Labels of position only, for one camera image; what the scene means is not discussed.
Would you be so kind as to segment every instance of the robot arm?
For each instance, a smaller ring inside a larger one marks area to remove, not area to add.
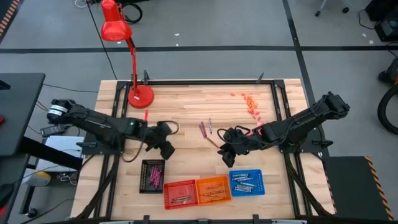
[[[98,141],[109,146],[119,147],[121,139],[143,141],[148,145],[146,151],[153,147],[160,148],[164,159],[168,159],[175,150],[166,140],[172,134],[166,122],[160,121],[156,126],[148,127],[147,121],[110,117],[78,105],[73,100],[52,100],[51,104],[47,113],[50,124],[72,124],[94,134]]]
[[[348,111],[348,104],[339,95],[329,92],[311,107],[284,121],[273,121],[252,129],[252,135],[249,135],[250,129],[242,126],[219,129],[218,136],[225,144],[218,153],[223,156],[225,164],[232,167],[236,155],[247,155],[250,151],[278,145],[298,146],[312,129],[328,119],[344,118]],[[223,138],[219,134],[220,130],[225,131]]]

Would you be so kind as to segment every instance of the red desk lamp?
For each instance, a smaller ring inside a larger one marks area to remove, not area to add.
[[[147,85],[137,85],[136,46],[131,39],[132,31],[124,20],[121,5],[114,0],[103,0],[101,3],[105,22],[101,28],[101,37],[107,41],[125,40],[129,46],[132,60],[132,88],[128,95],[131,106],[145,108],[154,100],[154,92]]]

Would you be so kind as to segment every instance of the concrete floor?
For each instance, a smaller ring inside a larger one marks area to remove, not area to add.
[[[301,46],[374,46],[384,45],[373,30],[358,25],[357,13],[370,0],[354,0],[347,14],[340,1],[329,1],[320,17],[314,13],[319,0],[288,0]],[[25,0],[0,49],[101,48],[87,8],[75,7],[73,0]],[[280,0],[150,0],[139,5],[144,11],[141,22],[133,25],[133,39],[140,47],[268,45],[293,46],[292,36]],[[97,26],[103,22],[101,8],[91,7]],[[367,15],[363,22],[369,26]],[[105,42],[107,47],[125,43]],[[397,136],[388,133],[377,120],[377,104],[388,90],[377,74],[394,58],[387,51],[305,51],[308,76],[316,99],[331,90],[349,103],[349,115],[323,125],[325,136],[335,142],[332,156],[370,156],[394,214],[398,214]],[[119,79],[128,79],[129,53],[109,53]],[[138,52],[139,74],[146,69],[151,78],[302,78],[293,50],[230,50],[190,52]],[[97,90],[101,80],[113,79],[105,53],[0,54],[2,72],[43,72],[45,83],[76,90]],[[46,106],[53,98],[71,98],[94,108],[96,95],[43,87],[39,100]],[[390,119],[398,101],[388,107]],[[45,113],[34,111],[30,126],[47,126]],[[41,141],[27,130],[26,136]],[[44,187],[35,193],[32,206],[43,212],[62,200],[72,198],[73,187]],[[9,223],[20,223],[18,201]],[[72,202],[32,223],[64,220]]]

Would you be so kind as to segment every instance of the lamp base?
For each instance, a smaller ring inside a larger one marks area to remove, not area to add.
[[[145,108],[154,100],[154,92],[147,85],[138,85],[137,94],[134,96],[134,90],[131,88],[128,95],[129,103],[134,108]]]

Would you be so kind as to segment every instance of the tray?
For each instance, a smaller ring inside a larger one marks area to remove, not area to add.
[[[256,187],[253,188],[252,192],[241,192],[236,191],[235,186],[239,184],[238,181],[233,180],[235,177],[233,175],[236,174],[249,174],[252,180],[245,180],[244,183],[254,184]],[[256,196],[256,195],[265,195],[266,188],[264,187],[264,182],[262,181],[262,172],[259,169],[253,170],[231,170],[229,172],[229,183],[231,185],[232,196],[234,197],[242,197],[242,196]]]
[[[197,192],[199,205],[212,205],[232,200],[228,176],[226,175],[198,179]]]
[[[166,210],[198,205],[195,180],[184,180],[164,184],[164,207]],[[176,198],[190,196],[184,201],[173,202]]]
[[[153,167],[157,166],[161,170],[160,183],[158,188],[150,184],[150,172]],[[139,182],[140,194],[161,194],[163,193],[164,183],[164,167],[165,161],[163,159],[144,159],[141,164],[141,178]]]

